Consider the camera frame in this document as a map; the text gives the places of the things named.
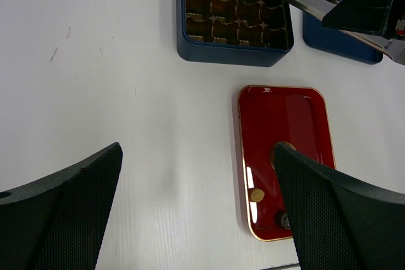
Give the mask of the dark round chocolate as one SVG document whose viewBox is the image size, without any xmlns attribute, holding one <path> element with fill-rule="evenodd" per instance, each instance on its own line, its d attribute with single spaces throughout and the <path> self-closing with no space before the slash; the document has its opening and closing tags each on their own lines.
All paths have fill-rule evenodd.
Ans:
<svg viewBox="0 0 405 270">
<path fill-rule="evenodd" d="M 279 228 L 290 230 L 290 222 L 285 210 L 280 210 L 275 214 L 275 222 Z"/>
</svg>

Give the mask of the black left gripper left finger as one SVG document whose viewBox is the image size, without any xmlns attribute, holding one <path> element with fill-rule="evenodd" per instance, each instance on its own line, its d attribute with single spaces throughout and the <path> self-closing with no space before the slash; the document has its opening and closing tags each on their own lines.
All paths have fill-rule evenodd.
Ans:
<svg viewBox="0 0 405 270">
<path fill-rule="evenodd" d="M 122 159 L 113 143 L 1 192 L 1 269 L 95 269 Z"/>
</svg>

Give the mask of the blue chocolate tin box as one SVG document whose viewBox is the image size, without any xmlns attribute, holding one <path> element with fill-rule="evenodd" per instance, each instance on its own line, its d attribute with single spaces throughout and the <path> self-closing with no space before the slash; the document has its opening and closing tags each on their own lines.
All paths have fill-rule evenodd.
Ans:
<svg viewBox="0 0 405 270">
<path fill-rule="evenodd" d="M 293 45 L 282 0 L 177 0 L 177 52 L 186 61 L 270 67 Z"/>
</svg>

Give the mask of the tan ridged chocolate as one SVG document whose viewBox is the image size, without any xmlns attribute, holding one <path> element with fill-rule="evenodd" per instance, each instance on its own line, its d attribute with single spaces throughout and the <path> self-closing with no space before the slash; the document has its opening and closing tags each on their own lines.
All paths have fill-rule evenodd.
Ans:
<svg viewBox="0 0 405 270">
<path fill-rule="evenodd" d="M 249 202 L 258 203 L 264 199 L 265 193 L 260 188 L 249 188 L 248 189 L 248 199 Z"/>
</svg>

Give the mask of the blue tin lid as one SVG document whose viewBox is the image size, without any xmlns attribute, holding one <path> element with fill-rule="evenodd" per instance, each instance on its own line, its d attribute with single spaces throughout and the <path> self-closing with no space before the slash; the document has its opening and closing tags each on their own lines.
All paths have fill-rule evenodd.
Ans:
<svg viewBox="0 0 405 270">
<path fill-rule="evenodd" d="M 338 30 L 323 28 L 321 21 L 302 14 L 302 37 L 307 46 L 366 64 L 377 64 L 383 54 Z"/>
</svg>

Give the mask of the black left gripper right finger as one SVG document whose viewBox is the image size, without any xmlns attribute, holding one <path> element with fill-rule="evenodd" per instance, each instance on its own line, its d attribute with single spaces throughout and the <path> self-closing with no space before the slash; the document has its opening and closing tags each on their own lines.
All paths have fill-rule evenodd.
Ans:
<svg viewBox="0 0 405 270">
<path fill-rule="evenodd" d="M 301 269 L 404 269 L 404 194 L 282 142 L 273 158 Z"/>
</svg>

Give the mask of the red lacquer tray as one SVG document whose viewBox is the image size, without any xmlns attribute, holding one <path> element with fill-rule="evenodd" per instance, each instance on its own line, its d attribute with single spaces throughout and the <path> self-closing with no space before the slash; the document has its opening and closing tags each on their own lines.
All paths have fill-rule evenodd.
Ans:
<svg viewBox="0 0 405 270">
<path fill-rule="evenodd" d="M 275 222 L 275 214 L 285 206 L 273 167 L 273 149 L 278 142 L 287 142 L 334 168 L 325 100 L 313 88 L 248 85 L 239 92 L 237 113 L 249 230 L 262 242 L 289 239 L 291 231 Z M 249 202 L 249 188 L 262 189 L 264 199 Z"/>
</svg>

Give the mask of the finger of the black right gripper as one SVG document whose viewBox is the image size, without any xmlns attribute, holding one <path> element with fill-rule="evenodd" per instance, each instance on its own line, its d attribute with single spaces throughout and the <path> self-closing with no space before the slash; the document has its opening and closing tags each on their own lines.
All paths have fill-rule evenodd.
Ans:
<svg viewBox="0 0 405 270">
<path fill-rule="evenodd" d="M 404 0 L 342 0 L 322 26 L 380 37 L 404 36 Z"/>
</svg>

